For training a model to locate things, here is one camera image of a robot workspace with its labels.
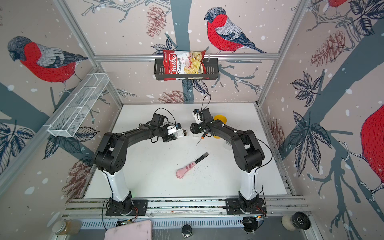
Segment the white remote control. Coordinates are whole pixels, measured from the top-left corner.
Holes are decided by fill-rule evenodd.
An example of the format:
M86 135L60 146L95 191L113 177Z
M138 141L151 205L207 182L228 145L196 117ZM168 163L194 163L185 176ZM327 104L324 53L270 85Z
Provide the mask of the white remote control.
M177 130L175 133L174 133L174 136L176 138L183 138L183 137L187 137L188 136L188 131L185 130L185 129L180 129L180 130Z

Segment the yellow plastic goblet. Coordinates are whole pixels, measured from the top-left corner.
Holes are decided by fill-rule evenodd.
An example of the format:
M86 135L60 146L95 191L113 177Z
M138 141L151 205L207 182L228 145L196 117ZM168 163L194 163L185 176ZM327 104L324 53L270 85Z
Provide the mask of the yellow plastic goblet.
M216 116L214 117L214 120L220 120L220 121L222 121L224 124L227 123L227 118L226 118L225 116L223 116L223 115L216 115Z

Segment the red cassava chips bag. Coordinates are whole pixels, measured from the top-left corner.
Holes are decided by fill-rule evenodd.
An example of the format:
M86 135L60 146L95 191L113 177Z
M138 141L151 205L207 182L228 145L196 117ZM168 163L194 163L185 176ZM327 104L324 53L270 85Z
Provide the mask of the red cassava chips bag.
M165 75L206 74L203 59L206 51L187 52L163 50Z

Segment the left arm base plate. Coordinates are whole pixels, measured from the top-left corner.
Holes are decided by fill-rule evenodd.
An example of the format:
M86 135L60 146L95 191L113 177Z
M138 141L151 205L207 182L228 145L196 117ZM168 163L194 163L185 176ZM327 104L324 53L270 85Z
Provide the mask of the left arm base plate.
M148 200L128 200L117 202L109 199L106 207L107 217L145 216Z

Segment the orange black screwdriver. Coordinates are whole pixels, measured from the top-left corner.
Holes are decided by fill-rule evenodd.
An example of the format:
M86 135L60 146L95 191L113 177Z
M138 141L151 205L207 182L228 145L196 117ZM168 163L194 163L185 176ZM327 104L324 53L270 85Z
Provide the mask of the orange black screwdriver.
M197 142L196 146L201 142L201 140L203 140L205 137L207 136L207 133L204 132L200 138L200 140Z

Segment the pink handled scraper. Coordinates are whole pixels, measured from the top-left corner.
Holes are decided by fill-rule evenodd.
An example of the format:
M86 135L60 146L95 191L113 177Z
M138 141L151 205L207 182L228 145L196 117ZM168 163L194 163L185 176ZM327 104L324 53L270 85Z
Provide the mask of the pink handled scraper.
M209 153L204 153L202 156L200 156L197 160L189 163L188 165L184 166L183 168L181 169L178 169L177 172L176 172L176 177L178 179L182 179L184 177L184 175L190 171L191 169L193 169L199 162L201 162L202 160L204 160L206 157L209 156Z

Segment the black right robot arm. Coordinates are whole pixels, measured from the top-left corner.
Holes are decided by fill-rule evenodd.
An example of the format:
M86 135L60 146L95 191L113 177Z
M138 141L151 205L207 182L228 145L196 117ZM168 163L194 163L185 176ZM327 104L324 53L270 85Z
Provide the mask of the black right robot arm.
M241 187L236 199L226 199L225 209L229 215L267 214L265 200L256 192L257 170L262 166L265 154L252 130L234 129L221 120L215 120L209 109L193 111L195 123L191 124L193 134L203 137L219 137L229 142L237 166L242 170Z

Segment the black wall basket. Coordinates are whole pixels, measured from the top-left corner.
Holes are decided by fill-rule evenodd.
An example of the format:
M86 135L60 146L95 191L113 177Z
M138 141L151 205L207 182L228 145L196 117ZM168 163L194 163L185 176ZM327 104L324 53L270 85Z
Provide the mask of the black wall basket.
M162 59L155 59L154 75L158 81L170 80L217 80L219 77L218 59L203 59L203 64L206 69L205 74L182 74L182 75L166 75L165 67Z

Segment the pink cloth pad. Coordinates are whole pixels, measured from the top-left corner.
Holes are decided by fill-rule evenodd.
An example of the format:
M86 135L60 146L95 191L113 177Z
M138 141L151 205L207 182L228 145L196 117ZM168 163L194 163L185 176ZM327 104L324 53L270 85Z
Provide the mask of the pink cloth pad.
M152 234L153 223L145 220L109 229L104 240L151 240Z

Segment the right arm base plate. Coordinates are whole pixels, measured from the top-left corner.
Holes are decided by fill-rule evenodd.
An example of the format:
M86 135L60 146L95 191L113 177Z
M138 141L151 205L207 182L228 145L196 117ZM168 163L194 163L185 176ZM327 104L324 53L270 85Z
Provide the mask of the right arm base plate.
M264 199L254 198L252 200L244 199L226 199L226 205L223 207L228 215L266 215L267 206Z

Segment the glass jar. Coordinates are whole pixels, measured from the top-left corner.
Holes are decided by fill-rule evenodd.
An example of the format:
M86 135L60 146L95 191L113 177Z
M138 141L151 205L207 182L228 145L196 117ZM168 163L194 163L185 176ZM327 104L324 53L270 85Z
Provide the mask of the glass jar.
M81 221L58 221L52 227L52 232L56 235L77 235L82 226Z

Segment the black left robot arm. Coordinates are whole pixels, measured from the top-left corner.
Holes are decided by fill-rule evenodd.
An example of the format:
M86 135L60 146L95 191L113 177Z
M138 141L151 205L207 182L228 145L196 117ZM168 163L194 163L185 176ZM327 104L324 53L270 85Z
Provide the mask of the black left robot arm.
M134 201L132 192L129 190L123 167L127 160L128 148L141 141L158 141L163 139L164 143L177 140L176 133L182 130L181 124L165 123L167 117L153 114L152 119L139 124L139 127L122 133L107 132L94 155L94 164L97 169L105 174L108 181L111 196L106 206L107 217L117 216L144 216L148 202Z

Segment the white tape roll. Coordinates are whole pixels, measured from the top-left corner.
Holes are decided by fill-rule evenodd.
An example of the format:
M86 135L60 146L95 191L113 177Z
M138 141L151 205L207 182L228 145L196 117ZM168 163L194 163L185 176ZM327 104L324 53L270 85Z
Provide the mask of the white tape roll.
M288 231L308 230L311 227L311 221L305 213L296 212L293 215L284 215L282 225Z

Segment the aluminium mounting rail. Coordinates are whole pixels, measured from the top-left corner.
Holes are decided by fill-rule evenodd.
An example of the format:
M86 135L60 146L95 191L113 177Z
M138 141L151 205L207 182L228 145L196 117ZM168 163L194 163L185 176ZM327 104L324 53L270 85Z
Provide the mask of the aluminium mounting rail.
M139 219L160 218L208 218L208 217L253 217L262 215L228 215L223 208L228 197L196 198L134 198L148 200L145 216ZM310 208L302 196L266 195L267 214L265 217L290 215L296 212L311 214ZM62 219L131 219L132 216L107 217L105 199L71 200L61 213Z

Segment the black round knob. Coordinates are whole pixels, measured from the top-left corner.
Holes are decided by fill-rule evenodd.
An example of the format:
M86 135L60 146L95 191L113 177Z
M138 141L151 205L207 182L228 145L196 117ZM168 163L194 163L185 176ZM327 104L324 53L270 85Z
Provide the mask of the black round knob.
M189 225L189 224L185 224L185 225L183 225L181 231L182 231L182 236L183 236L184 238L189 238L189 237L191 237L192 234L193 234L192 226Z

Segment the grey remote control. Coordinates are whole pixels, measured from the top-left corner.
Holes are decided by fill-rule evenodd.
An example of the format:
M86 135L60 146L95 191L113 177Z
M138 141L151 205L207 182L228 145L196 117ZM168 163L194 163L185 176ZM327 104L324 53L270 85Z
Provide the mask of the grey remote control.
M231 151L233 148L232 148L232 144L230 142L225 142L224 144L224 148L228 151Z

